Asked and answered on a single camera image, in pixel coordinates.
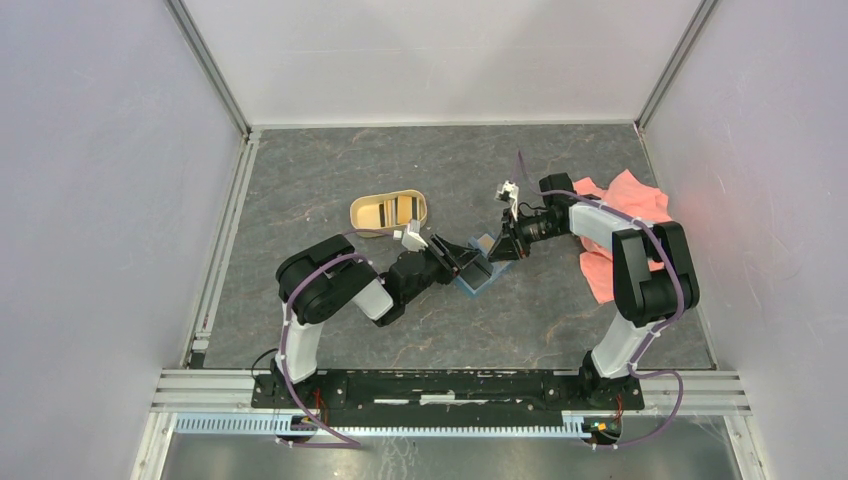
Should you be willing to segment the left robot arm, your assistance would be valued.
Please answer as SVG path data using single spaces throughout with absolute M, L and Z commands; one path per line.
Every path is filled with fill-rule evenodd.
M 334 235 L 286 259 L 275 279 L 284 311 L 273 368 L 275 392 L 290 407 L 306 405 L 314 394 L 317 350 L 324 322 L 354 304 L 379 327 L 405 313 L 406 306 L 435 284 L 448 285 L 483 257 L 469 246 L 439 235 L 425 239 L 409 230 L 377 230 L 400 241 L 404 251 L 383 273 L 358 253 L 345 234 Z

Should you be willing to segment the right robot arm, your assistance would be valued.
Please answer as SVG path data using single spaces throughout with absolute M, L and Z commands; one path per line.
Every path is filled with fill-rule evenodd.
M 577 392 L 591 408 L 602 408 L 636 379 L 644 353 L 656 338 L 699 300 L 699 287 L 682 226 L 652 223 L 570 189 L 565 174 L 539 183 L 543 207 L 520 211 L 519 187 L 505 181 L 496 199 L 507 203 L 491 262 L 529 256 L 532 244 L 571 234 L 608 250 L 617 312 L 603 339 L 584 357 Z

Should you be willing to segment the beige card tray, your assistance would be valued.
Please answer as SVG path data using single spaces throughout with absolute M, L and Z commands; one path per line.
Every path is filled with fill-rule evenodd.
M 359 197 L 352 202 L 349 213 L 353 229 L 365 238 L 403 230 L 411 220 L 424 225 L 429 215 L 425 196 L 414 189 Z

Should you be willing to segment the blue card holder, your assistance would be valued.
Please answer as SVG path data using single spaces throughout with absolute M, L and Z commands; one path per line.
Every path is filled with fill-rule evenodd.
M 453 284 L 471 298 L 480 296 L 497 279 L 502 277 L 512 265 L 512 261 L 490 262 L 487 259 L 487 255 L 494 244 L 495 238 L 489 233 L 471 237 L 467 242 L 467 246 L 475 250 L 477 256 L 470 265 L 461 270 Z

